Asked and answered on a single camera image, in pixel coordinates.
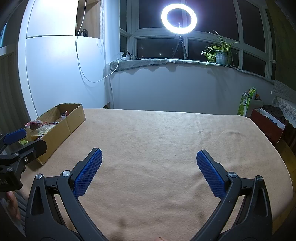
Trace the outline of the person left hand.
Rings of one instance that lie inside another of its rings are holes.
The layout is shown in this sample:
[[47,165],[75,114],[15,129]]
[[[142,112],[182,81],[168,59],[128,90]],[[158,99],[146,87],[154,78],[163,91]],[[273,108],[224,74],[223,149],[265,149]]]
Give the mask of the person left hand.
[[11,215],[11,217],[20,220],[21,214],[18,208],[18,201],[15,196],[14,191],[9,191],[6,193],[6,197],[8,199],[8,212]]

